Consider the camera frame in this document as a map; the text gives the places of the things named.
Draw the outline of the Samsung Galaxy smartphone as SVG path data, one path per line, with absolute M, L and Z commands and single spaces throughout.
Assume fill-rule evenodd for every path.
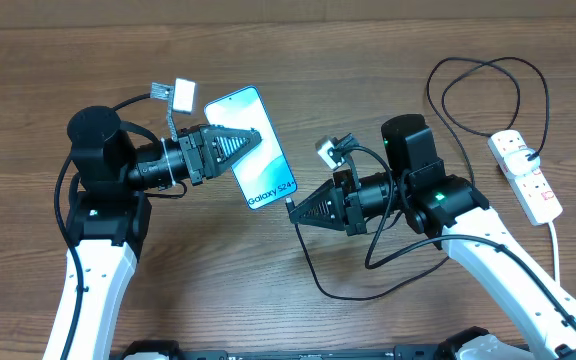
M 247 86 L 208 103 L 204 114 L 211 125 L 254 129 L 260 133 L 260 144 L 231 166 L 251 210 L 297 190 L 293 172 L 256 87 Z

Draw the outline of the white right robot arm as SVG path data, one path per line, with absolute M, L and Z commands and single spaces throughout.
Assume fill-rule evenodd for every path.
M 404 216 L 423 240 L 378 261 L 374 269 L 434 245 L 465 268 L 517 327 L 536 359 L 576 359 L 576 300 L 521 247 L 468 180 L 445 171 L 431 129 L 420 114 L 396 116 L 381 127 L 383 172 L 359 177 L 351 160 L 356 138 L 324 137 L 317 146 L 333 169 L 301 203 L 286 202 L 290 222 L 364 234 L 368 221 Z

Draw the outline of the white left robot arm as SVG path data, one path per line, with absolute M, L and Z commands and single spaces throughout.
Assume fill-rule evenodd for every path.
M 47 359 L 106 359 L 147 235 L 151 198 L 220 176 L 262 141 L 256 129 L 197 125 L 159 139 L 91 106 L 69 121 L 70 208 L 56 217 L 68 247 Z

